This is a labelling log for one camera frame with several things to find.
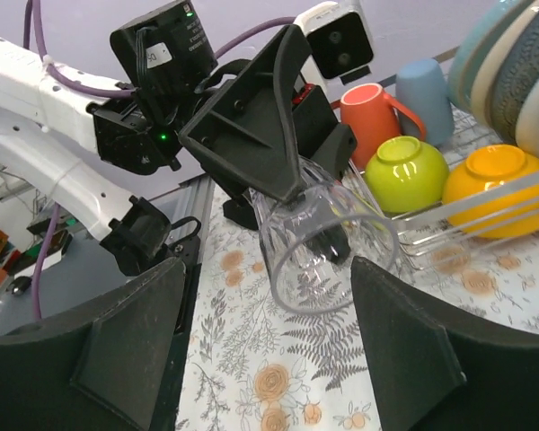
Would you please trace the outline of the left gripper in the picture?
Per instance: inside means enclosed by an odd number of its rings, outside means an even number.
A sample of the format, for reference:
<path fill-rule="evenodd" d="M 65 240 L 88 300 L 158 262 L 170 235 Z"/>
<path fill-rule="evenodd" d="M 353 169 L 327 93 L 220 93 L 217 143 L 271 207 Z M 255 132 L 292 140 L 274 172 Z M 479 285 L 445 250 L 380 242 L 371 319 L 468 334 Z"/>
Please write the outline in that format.
<path fill-rule="evenodd" d="M 337 134 L 341 141 L 328 141 L 340 122 L 320 86 L 306 84 L 293 97 L 310 53 L 298 26 L 283 27 L 180 131 L 181 145 L 228 195 L 251 188 L 290 200 L 302 187 L 298 154 L 336 180 L 343 178 L 355 137 Z M 341 225 L 313 236 L 307 248 L 332 264 L 343 264 L 350 255 Z"/>

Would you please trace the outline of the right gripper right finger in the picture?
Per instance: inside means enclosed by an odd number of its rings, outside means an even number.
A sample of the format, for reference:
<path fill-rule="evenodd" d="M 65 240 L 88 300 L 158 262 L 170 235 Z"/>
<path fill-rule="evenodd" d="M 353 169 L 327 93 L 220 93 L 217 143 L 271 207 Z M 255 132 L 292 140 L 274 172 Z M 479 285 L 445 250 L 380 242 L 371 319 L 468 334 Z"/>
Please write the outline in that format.
<path fill-rule="evenodd" d="M 351 288 L 384 430 L 539 430 L 539 335 L 357 257 Z"/>

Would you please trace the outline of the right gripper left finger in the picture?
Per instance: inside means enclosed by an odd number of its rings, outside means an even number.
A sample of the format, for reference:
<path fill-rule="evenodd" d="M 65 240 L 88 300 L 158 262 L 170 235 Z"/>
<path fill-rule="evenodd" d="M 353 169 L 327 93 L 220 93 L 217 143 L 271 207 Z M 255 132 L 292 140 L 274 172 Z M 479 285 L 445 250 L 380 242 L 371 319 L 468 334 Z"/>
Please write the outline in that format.
<path fill-rule="evenodd" d="M 0 336 L 0 430 L 172 430 L 186 268 L 168 259 L 107 294 Z"/>

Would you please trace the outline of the clear plastic glass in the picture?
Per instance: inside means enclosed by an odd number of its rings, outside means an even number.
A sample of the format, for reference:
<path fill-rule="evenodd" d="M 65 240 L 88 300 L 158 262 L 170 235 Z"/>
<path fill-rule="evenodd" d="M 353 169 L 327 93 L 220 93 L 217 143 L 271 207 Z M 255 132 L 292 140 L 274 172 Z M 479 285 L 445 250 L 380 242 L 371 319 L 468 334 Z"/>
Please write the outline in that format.
<path fill-rule="evenodd" d="M 250 192 L 270 292 L 287 312 L 336 312 L 353 301 L 351 264 L 367 258 L 383 269 L 398 255 L 387 218 L 317 163 L 300 161 L 302 188 L 287 203 Z"/>

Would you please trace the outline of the orange mug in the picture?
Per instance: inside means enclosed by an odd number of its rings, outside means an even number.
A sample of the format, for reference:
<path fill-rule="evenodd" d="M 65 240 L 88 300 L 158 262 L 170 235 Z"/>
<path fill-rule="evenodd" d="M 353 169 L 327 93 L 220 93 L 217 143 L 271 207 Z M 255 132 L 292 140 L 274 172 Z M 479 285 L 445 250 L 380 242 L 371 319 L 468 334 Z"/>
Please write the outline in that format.
<path fill-rule="evenodd" d="M 381 144 L 402 134 L 398 113 L 413 122 L 420 140 L 424 141 L 427 131 L 421 118 L 380 84 L 361 84 L 341 96 L 341 122 L 350 126 L 357 140 L 351 156 L 357 168 L 364 169 Z"/>

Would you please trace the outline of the light blue cup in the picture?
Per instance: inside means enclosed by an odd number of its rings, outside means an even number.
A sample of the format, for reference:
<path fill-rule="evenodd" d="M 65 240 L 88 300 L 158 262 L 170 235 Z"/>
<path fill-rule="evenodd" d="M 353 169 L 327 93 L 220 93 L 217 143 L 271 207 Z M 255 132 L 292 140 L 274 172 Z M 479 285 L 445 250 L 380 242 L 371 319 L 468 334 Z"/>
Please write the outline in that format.
<path fill-rule="evenodd" d="M 455 123 L 446 79 L 434 58 L 403 66 L 396 74 L 395 97 L 423 122 L 427 132 L 424 142 L 441 146 L 453 135 Z"/>

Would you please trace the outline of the light blue beige plate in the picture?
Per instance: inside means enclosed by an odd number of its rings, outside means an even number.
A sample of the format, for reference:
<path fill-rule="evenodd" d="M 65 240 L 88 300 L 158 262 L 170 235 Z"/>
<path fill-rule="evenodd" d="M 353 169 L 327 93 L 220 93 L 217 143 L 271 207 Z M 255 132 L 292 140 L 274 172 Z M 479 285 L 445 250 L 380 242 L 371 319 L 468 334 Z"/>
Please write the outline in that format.
<path fill-rule="evenodd" d="M 511 23 L 532 3 L 526 0 L 496 1 L 464 39 L 447 78 L 449 99 L 459 110 L 470 111 L 473 81 L 482 62 Z"/>

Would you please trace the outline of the beige pink rimmed plate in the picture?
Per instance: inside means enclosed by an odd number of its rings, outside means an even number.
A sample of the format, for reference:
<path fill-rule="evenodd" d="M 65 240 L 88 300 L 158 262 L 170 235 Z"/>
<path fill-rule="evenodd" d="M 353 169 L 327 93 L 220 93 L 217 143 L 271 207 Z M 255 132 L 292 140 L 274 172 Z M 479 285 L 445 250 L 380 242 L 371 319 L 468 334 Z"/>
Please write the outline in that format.
<path fill-rule="evenodd" d="M 523 5 L 517 14 L 511 15 L 513 20 L 493 44 L 473 82 L 471 113 L 484 126 L 490 125 L 493 91 L 500 78 L 501 68 L 520 36 L 539 14 L 539 0 L 524 1 Z"/>

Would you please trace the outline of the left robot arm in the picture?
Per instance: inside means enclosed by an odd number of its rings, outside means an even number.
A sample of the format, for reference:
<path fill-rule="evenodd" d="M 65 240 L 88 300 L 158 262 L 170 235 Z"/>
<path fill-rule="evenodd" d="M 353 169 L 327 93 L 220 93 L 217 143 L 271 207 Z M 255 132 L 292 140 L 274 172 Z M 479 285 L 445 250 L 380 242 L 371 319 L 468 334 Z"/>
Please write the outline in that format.
<path fill-rule="evenodd" d="M 254 59 L 219 66 L 192 3 L 173 1 L 111 34 L 125 83 L 0 37 L 0 163 L 139 275 L 171 253 L 171 225 L 78 151 L 150 175 L 178 170 L 187 150 L 228 195 L 255 189 L 288 202 L 303 187 L 300 154 L 352 149 L 311 55 L 315 33 L 338 39 L 342 20 L 359 16 L 350 3 L 322 2 L 280 20 Z"/>

